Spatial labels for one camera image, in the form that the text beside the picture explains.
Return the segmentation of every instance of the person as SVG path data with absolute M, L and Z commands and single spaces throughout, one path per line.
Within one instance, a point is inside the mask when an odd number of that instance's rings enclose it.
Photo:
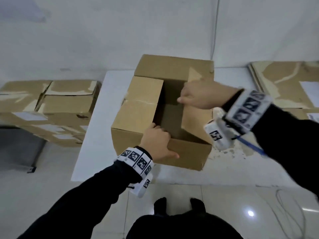
M 200 109 L 221 107 L 229 112 L 243 92 L 243 89 L 206 78 L 185 83 L 177 101 Z M 234 124 L 230 123 L 230 126 L 236 129 Z M 251 131 L 270 158 L 281 164 L 297 184 L 318 196 L 315 165 L 318 123 L 298 120 L 271 104 Z M 169 139 L 168 132 L 151 124 L 136 148 L 154 162 L 166 156 L 177 159 L 178 154 L 167 149 Z M 116 160 L 112 166 L 65 193 L 19 238 L 90 238 L 94 226 L 101 222 L 119 195 L 130 183 L 141 180 L 142 177 L 131 166 Z M 191 199 L 191 205 L 189 212 L 168 216 L 166 199 L 159 199 L 154 204 L 155 215 L 137 219 L 126 238 L 242 238 L 227 222 L 206 213 L 202 201 Z

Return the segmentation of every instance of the black clothing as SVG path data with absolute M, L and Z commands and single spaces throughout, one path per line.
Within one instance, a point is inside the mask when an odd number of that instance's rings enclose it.
M 239 95 L 240 92 L 223 109 L 228 111 Z M 269 157 L 280 163 L 296 183 L 318 196 L 317 166 L 314 162 L 317 157 L 312 151 L 317 147 L 319 123 L 298 120 L 290 113 L 270 105 L 252 132 Z M 94 226 L 101 222 L 126 187 L 140 181 L 141 177 L 134 169 L 124 162 L 115 161 L 112 166 L 64 194 L 19 238 L 88 239 Z M 167 217 L 142 216 L 134 223 L 127 238 L 181 238 L 192 235 L 194 238 L 203 238 L 209 236 L 205 233 L 211 232 L 212 227 L 217 237 L 241 238 L 222 219 L 197 210 Z

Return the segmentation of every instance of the white wall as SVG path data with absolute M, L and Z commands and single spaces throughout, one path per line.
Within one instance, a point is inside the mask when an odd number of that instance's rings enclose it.
M 319 60 L 319 0 L 220 0 L 213 59 Z
M 213 0 L 35 1 L 45 23 L 0 23 L 2 79 L 134 69 L 143 53 L 210 58 Z

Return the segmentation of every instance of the foot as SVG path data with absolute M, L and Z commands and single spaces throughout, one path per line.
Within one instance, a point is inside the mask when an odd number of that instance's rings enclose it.
M 154 215 L 166 216 L 166 197 L 160 198 L 154 203 Z
M 194 211 L 206 212 L 205 205 L 204 205 L 203 201 L 201 201 L 199 199 L 196 199 L 196 198 L 191 198 L 190 199 L 190 204 L 192 205 L 192 209 Z

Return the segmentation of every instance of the peeling table surface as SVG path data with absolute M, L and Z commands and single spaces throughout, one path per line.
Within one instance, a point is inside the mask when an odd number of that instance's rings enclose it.
M 247 68 L 215 68 L 215 81 L 255 89 Z M 134 71 L 108 71 L 90 125 L 74 167 L 72 181 L 85 181 L 113 164 L 116 153 L 111 125 Z M 212 149 L 202 171 L 155 165 L 152 183 L 185 185 L 298 186 L 277 162 L 254 152 L 239 141 L 224 151 Z

